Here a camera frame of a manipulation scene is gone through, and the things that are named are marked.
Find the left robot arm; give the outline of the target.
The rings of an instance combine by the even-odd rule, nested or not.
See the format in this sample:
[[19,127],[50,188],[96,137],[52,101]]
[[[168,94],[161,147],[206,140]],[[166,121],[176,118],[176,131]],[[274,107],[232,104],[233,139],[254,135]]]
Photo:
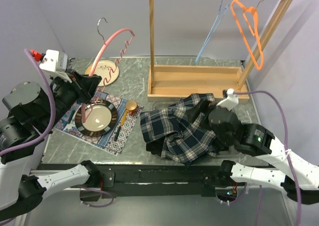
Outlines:
[[9,110],[0,122],[0,222],[5,224],[36,208],[50,195],[73,186],[99,186],[101,175],[89,160],[47,177],[28,176],[35,148],[74,103],[89,103],[101,77],[68,70],[70,80],[53,80],[48,91],[36,82],[23,82],[3,98]]

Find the pink hanger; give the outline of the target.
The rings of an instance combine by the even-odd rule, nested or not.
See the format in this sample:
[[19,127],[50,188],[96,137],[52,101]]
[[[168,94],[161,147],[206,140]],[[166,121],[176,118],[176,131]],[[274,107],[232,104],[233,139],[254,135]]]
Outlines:
[[[91,67],[91,70],[90,70],[90,72],[89,72],[89,76],[93,76],[93,75],[94,75],[94,71],[95,71],[95,69],[96,69],[97,63],[100,61],[100,58],[102,57],[104,51],[107,49],[107,47],[109,46],[109,44],[110,44],[118,35],[120,35],[120,34],[123,33],[123,32],[128,31],[128,32],[131,34],[132,37],[131,37],[131,39],[130,39],[129,41],[127,41],[127,40],[125,41],[125,47],[124,47],[124,49],[122,49],[122,50],[120,51],[120,58],[117,58],[117,59],[115,60],[115,65],[116,65],[117,67],[118,67],[118,64],[122,61],[123,55],[126,53],[128,46],[131,44],[132,40],[133,40],[134,37],[135,37],[135,33],[134,33],[131,29],[129,29],[129,28],[122,28],[122,29],[119,29],[118,31],[116,31],[115,33],[113,33],[107,40],[105,40],[104,36],[103,36],[103,35],[100,33],[100,31],[99,31],[99,25],[100,25],[100,22],[101,22],[102,20],[103,20],[105,23],[108,23],[108,21],[106,20],[105,17],[102,17],[102,18],[100,18],[100,19],[98,20],[98,22],[97,22],[97,32],[98,32],[98,34],[102,37],[103,45],[102,45],[100,51],[98,52],[97,56],[95,57],[95,60],[94,60],[94,62],[93,62],[93,65],[92,65],[92,67]],[[106,88],[106,85],[105,85],[105,83],[104,83],[103,88],[102,88],[102,89],[101,89],[101,88],[98,88],[98,89],[97,89],[97,92],[98,92],[98,91],[103,92],[105,88]]]

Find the light blue wire hanger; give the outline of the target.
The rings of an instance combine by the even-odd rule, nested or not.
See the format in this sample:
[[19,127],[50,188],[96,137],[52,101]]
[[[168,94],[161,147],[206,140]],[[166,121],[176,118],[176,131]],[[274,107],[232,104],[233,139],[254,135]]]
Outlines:
[[204,43],[203,43],[203,45],[202,45],[202,47],[201,47],[201,49],[200,49],[200,51],[199,51],[199,53],[198,53],[196,59],[195,59],[195,64],[198,63],[199,58],[201,57],[201,55],[202,55],[202,53],[203,53],[203,51],[204,51],[206,45],[209,43],[210,39],[211,39],[212,36],[214,35],[216,29],[217,29],[218,26],[220,25],[220,23],[221,23],[221,21],[223,20],[225,14],[228,12],[228,9],[229,9],[229,7],[230,7],[230,4],[227,4],[227,5],[225,6],[225,8],[222,8],[222,5],[223,5],[223,0],[221,0],[221,2],[220,2],[219,10],[218,10],[217,16],[216,16],[216,18],[215,18],[215,20],[214,20],[214,23],[213,23],[213,25],[212,25],[212,27],[211,27],[211,29],[210,29],[210,31],[209,31],[209,33],[208,33],[208,35],[207,35],[205,41],[204,41]]

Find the navy beige plaid skirt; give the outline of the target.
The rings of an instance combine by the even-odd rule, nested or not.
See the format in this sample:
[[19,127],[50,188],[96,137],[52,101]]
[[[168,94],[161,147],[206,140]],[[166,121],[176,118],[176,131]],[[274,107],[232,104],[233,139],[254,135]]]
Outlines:
[[213,148],[215,133],[199,126],[205,114],[200,113],[192,123],[186,115],[200,100],[214,102],[215,98],[212,93],[195,93],[166,108],[142,112],[140,125],[146,151],[185,166],[203,156],[217,156]]

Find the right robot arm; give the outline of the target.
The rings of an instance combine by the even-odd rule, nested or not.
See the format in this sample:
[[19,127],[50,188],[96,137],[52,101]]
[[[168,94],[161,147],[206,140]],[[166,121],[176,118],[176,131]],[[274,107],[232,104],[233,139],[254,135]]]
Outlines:
[[237,96],[228,96],[214,104],[201,99],[186,111],[186,115],[192,123],[200,113],[204,113],[199,125],[216,134],[214,145],[218,149],[233,146],[242,154],[267,162],[273,169],[249,167],[224,160],[216,176],[217,184],[222,187],[236,183],[262,185],[285,192],[293,201],[298,200],[297,193],[300,193],[304,205],[318,203],[318,166],[285,149],[284,144],[265,127],[242,123],[232,112],[238,103]]

